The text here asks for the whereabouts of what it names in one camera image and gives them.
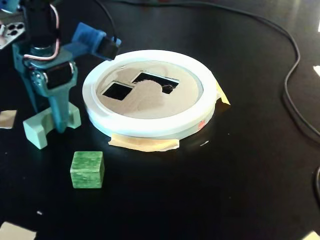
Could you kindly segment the teal gripper with servo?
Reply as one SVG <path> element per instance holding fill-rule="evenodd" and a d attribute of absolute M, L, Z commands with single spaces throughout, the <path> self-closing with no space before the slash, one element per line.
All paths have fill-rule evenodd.
<path fill-rule="evenodd" d="M 14 68 L 24 83 L 34 111 L 51 107 L 55 129 L 63 133 L 69 123 L 70 88 L 77 84 L 78 77 L 73 53 L 61 47 L 54 59 L 43 61 L 25 57 L 28 50 L 37 52 L 26 41 L 12 45 Z"/>

